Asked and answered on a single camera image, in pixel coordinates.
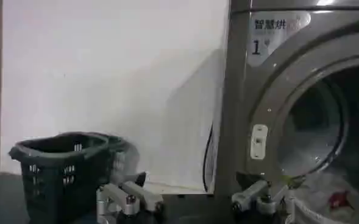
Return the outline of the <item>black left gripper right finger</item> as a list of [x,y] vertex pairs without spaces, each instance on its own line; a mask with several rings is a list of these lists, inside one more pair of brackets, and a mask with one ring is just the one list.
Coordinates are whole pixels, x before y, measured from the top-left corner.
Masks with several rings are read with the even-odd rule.
[[232,194],[231,207],[237,223],[291,223],[287,180],[269,181],[261,175],[237,172],[240,190]]

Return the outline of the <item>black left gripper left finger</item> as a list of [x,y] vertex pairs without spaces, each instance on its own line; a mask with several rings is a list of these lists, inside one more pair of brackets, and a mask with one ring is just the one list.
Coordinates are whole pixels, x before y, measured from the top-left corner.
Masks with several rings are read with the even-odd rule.
[[113,174],[96,190],[96,222],[100,224],[160,223],[163,196],[144,188],[146,173]]

